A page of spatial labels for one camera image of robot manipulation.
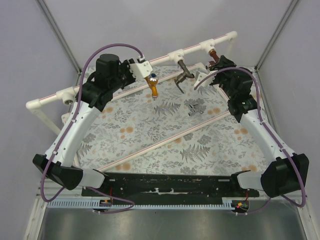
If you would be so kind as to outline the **brown faucet chrome knob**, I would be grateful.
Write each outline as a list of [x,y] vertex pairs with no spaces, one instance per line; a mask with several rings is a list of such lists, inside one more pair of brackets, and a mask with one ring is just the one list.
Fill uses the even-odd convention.
[[220,61],[220,57],[217,55],[217,52],[212,49],[210,52],[209,52],[209,56],[212,58],[212,60],[208,61],[205,65],[205,68],[207,70],[210,70],[211,67],[215,66],[216,64],[219,63]]

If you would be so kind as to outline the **white PVC pipe frame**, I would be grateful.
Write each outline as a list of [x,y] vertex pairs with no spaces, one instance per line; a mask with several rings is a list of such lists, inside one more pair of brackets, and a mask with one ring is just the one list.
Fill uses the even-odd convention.
[[[231,31],[222,36],[202,41],[193,46],[177,49],[175,51],[167,53],[164,56],[150,60],[149,63],[152,67],[158,66],[162,63],[171,62],[171,61],[177,64],[179,56],[184,57],[187,54],[191,54],[197,51],[205,51],[206,54],[209,54],[211,51],[215,49],[216,45],[223,42],[229,42],[229,45],[227,48],[227,53],[229,54],[237,36],[238,36],[238,33],[236,31]],[[132,89],[125,88],[119,94],[115,95],[113,99],[117,100],[149,87],[147,81],[143,79],[138,79],[137,82],[133,84],[133,86],[134,88]],[[31,113],[35,114],[55,134],[59,134],[61,130],[57,127],[55,123],[52,122],[52,120],[49,119],[49,117],[44,112],[42,112],[41,108],[55,101],[62,101],[63,104],[71,106],[75,102],[75,96],[78,93],[79,88],[80,87],[78,85],[71,86],[71,87],[59,90],[56,93],[51,94],[49,96],[30,100],[25,104],[25,107]]]

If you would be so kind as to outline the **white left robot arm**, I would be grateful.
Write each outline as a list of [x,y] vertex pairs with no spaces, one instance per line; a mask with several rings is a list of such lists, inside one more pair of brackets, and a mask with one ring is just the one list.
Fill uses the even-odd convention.
[[74,157],[89,127],[119,89],[136,81],[130,65],[131,58],[120,61],[115,54],[102,54],[95,62],[92,72],[76,95],[76,102],[56,140],[45,152],[33,157],[33,164],[45,176],[67,190],[78,186],[92,187],[103,197],[110,192],[105,175],[97,170],[83,169],[73,165]]

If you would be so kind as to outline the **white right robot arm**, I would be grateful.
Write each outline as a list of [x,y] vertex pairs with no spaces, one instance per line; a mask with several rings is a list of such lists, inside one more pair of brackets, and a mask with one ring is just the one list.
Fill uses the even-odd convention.
[[242,171],[229,184],[235,197],[242,196],[247,189],[263,191],[270,198],[301,191],[300,207],[306,203],[306,180],[309,159],[297,154],[279,137],[264,118],[259,97],[251,95],[251,87],[258,86],[253,74],[224,55],[214,57],[209,66],[216,71],[212,85],[218,85],[228,97],[228,110],[238,123],[245,127],[260,147],[268,167],[263,172]]

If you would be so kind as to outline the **orange faucet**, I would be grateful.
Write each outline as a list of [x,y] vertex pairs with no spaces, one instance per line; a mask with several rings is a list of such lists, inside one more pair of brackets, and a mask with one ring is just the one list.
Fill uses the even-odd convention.
[[149,76],[144,78],[151,90],[151,96],[153,100],[156,100],[158,97],[158,90],[157,90],[157,84],[158,84],[158,78],[155,73],[151,73]]

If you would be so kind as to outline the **dark grey lever faucet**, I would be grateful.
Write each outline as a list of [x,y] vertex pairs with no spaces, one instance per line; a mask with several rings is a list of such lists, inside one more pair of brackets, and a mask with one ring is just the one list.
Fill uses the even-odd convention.
[[181,87],[179,86],[180,83],[183,83],[186,79],[194,79],[195,76],[194,74],[190,73],[189,69],[187,68],[187,66],[185,65],[184,61],[181,59],[177,62],[178,66],[180,66],[180,68],[182,69],[182,73],[180,73],[176,79],[174,80],[175,85],[177,86],[177,88],[181,91],[181,93],[183,94],[184,91],[181,89]]

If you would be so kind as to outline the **small chrome faucet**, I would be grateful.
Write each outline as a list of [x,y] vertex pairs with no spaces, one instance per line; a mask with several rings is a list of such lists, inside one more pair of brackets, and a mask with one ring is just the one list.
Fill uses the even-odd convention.
[[189,110],[188,115],[190,117],[197,114],[197,113],[203,114],[203,111],[199,108],[199,104],[194,104],[194,105],[190,104],[189,108],[190,108],[190,110]]

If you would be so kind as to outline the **floral patterned mat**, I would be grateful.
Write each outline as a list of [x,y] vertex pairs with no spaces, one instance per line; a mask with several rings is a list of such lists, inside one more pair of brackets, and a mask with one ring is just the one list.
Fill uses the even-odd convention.
[[[194,80],[175,86],[176,66],[154,68],[158,98],[146,88],[108,103],[90,126],[75,164],[99,170],[128,156],[114,172],[231,175],[263,171],[268,163],[259,146],[233,116],[216,86],[194,90]],[[189,116],[189,105],[203,114]]]

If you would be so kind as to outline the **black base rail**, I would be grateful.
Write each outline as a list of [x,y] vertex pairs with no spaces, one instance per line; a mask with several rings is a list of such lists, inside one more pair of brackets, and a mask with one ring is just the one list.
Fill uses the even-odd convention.
[[108,172],[98,191],[141,205],[217,205],[223,198],[259,197],[236,175],[164,175]]

